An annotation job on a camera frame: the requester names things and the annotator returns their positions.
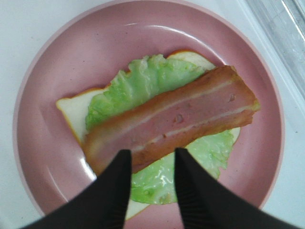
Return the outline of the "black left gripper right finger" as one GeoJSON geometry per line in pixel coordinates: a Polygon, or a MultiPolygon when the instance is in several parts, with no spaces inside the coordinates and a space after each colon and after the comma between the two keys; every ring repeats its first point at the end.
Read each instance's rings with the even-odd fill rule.
{"type": "Polygon", "coordinates": [[[174,156],[174,185],[186,229],[294,229],[246,202],[202,168],[185,148],[174,156]]]}

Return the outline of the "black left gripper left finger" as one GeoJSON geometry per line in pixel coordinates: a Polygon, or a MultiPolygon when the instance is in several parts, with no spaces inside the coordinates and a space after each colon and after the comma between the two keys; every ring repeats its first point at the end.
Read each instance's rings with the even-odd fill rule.
{"type": "Polygon", "coordinates": [[[27,229],[122,229],[131,190],[131,152],[121,150],[74,199],[27,229]]]}

